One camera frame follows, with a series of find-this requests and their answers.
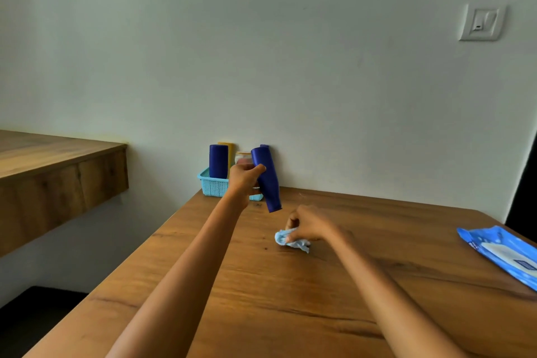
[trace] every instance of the dark floor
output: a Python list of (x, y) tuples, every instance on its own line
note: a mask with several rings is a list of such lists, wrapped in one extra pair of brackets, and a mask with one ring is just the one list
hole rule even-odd
[(35, 286), (0, 308), (0, 358), (22, 357), (86, 296)]

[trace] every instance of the switch plate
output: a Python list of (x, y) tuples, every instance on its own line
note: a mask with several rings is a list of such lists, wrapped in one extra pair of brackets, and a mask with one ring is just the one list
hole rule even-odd
[(460, 41), (495, 41), (501, 33), (505, 7), (475, 7), (466, 5), (464, 27)]

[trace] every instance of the forearm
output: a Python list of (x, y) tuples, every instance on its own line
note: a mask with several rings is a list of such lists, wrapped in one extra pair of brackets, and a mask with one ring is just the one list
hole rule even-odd
[(117, 339), (109, 358), (186, 356), (241, 211), (231, 193), (219, 201)]
[(327, 237), (397, 358), (467, 355), (366, 252), (338, 228)]

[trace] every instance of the dark blue bottle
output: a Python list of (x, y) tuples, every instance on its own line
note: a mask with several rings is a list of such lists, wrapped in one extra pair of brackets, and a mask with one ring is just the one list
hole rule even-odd
[(209, 146), (209, 177), (228, 178), (228, 150), (227, 145)]
[(258, 181), (261, 193), (265, 196), (268, 212), (281, 210), (280, 185), (269, 147), (261, 145), (261, 147), (252, 149), (252, 161), (255, 165), (262, 164), (267, 168), (259, 176)]

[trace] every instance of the light blue basket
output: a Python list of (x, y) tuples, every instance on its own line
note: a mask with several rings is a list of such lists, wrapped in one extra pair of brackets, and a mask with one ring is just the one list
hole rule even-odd
[[(211, 197), (224, 197), (225, 192), (228, 190), (229, 180), (227, 178), (211, 178), (209, 177), (209, 168), (207, 167), (200, 174), (198, 178), (201, 181), (201, 189), (205, 195)], [(261, 201), (263, 194), (251, 195), (250, 200)]]

